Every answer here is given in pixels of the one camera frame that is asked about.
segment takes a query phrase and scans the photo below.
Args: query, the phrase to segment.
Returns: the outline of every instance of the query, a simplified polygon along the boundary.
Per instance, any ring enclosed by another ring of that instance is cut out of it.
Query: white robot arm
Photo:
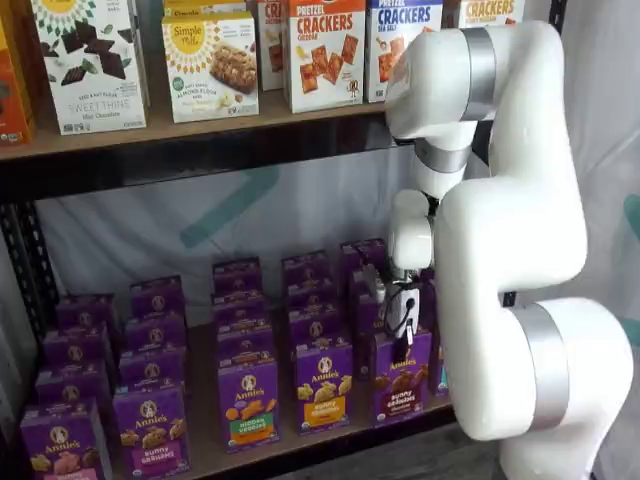
[[[547,24],[444,30],[411,43],[387,93],[391,133],[418,139],[421,190],[394,200],[393,270],[435,267],[456,416],[474,439],[504,439],[510,480],[588,479],[632,378],[626,336],[601,305],[498,300],[569,280],[586,259],[563,70]],[[462,182],[477,121],[492,118],[491,177]],[[401,302],[392,330],[406,316]]]

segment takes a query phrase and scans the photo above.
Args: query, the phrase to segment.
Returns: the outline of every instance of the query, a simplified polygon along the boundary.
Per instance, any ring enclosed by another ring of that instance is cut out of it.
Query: white box
[[[365,97],[382,102],[391,68],[418,35],[440,30],[442,0],[371,0],[367,11]]]
[[[31,0],[62,135],[146,126],[128,0]]]
[[[165,17],[162,34],[176,123],[258,114],[249,12]]]
[[[362,103],[365,0],[288,0],[282,29],[293,113]]]
[[[512,25],[523,15],[524,0],[445,0],[442,28]]]

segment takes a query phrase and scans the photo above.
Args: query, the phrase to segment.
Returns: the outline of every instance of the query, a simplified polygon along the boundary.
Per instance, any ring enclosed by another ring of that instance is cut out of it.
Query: pretzel crackers box
[[[362,103],[365,3],[282,3],[284,92],[293,113]]]
[[[371,342],[375,427],[418,416],[427,404],[431,333],[418,327],[413,345],[399,361],[394,361],[394,343],[384,333],[376,334]]]
[[[27,408],[20,430],[36,480],[113,477],[93,399]]]
[[[279,440],[278,371],[273,344],[254,346],[248,342],[219,350],[218,394],[228,452]]]
[[[258,64],[249,12],[164,17],[176,123],[258,114]]]
[[[348,425],[353,367],[346,332],[299,341],[294,361],[300,434]]]
[[[513,25],[523,15],[524,0],[444,0],[442,28]]]

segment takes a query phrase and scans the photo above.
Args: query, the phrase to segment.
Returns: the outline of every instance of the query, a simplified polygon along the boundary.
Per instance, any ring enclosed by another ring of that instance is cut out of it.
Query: cracker box
[[[262,90],[282,88],[282,26],[280,0],[258,0],[260,80]]]
[[[31,0],[62,135],[146,126],[128,0]]]
[[[348,425],[353,368],[347,333],[298,342],[294,361],[300,434]]]
[[[164,378],[120,387],[113,408],[127,476],[156,479],[191,469],[184,396],[179,384]]]
[[[185,300],[179,275],[131,285],[131,312],[143,318],[150,313],[175,312],[185,316]]]
[[[228,452],[280,439],[278,369],[273,345],[218,351],[222,437]]]
[[[293,113],[362,103],[365,0],[287,0],[282,37]]]
[[[176,123],[258,114],[258,64],[249,12],[164,17]]]
[[[524,0],[444,0],[442,28],[513,25],[523,15]]]
[[[213,288],[216,295],[239,290],[262,290],[262,272],[258,257],[217,263],[213,266]]]
[[[440,30],[441,22],[442,0],[371,0],[367,13],[367,101],[384,101],[396,60],[418,35]]]
[[[173,346],[123,352],[119,364],[122,383],[130,384],[154,378],[184,382],[186,353],[185,347]]]
[[[36,480],[111,480],[93,400],[27,408],[20,424]]]
[[[431,333],[418,327],[406,356],[394,362],[394,341],[378,333],[371,342],[373,425],[379,427],[422,414],[427,404]]]
[[[152,346],[180,347],[187,344],[184,319],[176,313],[160,313],[143,319],[132,318],[125,327],[127,348],[140,350]]]

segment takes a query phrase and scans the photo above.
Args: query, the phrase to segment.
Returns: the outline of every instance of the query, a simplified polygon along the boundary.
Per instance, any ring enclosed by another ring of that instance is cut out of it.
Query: wooden shelf
[[[176,480],[201,478],[267,478],[286,473],[312,463],[369,448],[421,430],[450,423],[453,419],[447,397],[431,397],[428,412],[402,424],[373,429],[369,416],[367,385],[354,384],[353,399],[356,408],[351,425],[315,435],[299,436],[296,432],[296,412],[288,384],[290,376],[282,361],[279,365],[280,441],[253,450],[227,454],[223,450],[219,431],[220,417],[216,391],[216,374],[213,368],[215,338],[213,326],[206,325],[189,330],[189,383],[187,420],[191,445],[192,470],[172,477]],[[116,480],[125,480],[122,464],[116,464]]]

